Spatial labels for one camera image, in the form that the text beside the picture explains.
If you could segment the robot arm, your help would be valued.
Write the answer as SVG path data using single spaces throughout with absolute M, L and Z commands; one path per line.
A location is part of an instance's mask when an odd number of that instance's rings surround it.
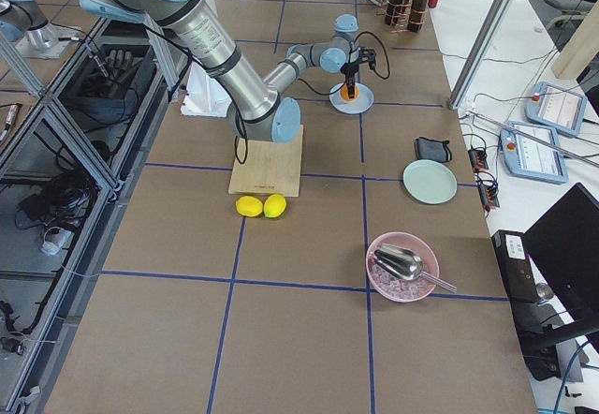
M 241 136 L 289 142 L 298 134 L 299 103 L 259 76 L 206 0 L 80 0 L 80 6 L 117 21 L 151 18 L 172 30 L 229 93 L 233 105 L 227 117 Z
M 376 67 L 374 49 L 359 45 L 358 20 L 354 15 L 343 14 L 334 23 L 334 34 L 329 41 L 298 44 L 287 50 L 285 60 L 279 62 L 264 82 L 284 92 L 310 67 L 344 75 L 344 82 L 352 87 L 355 75 L 362 64 L 371 70 Z

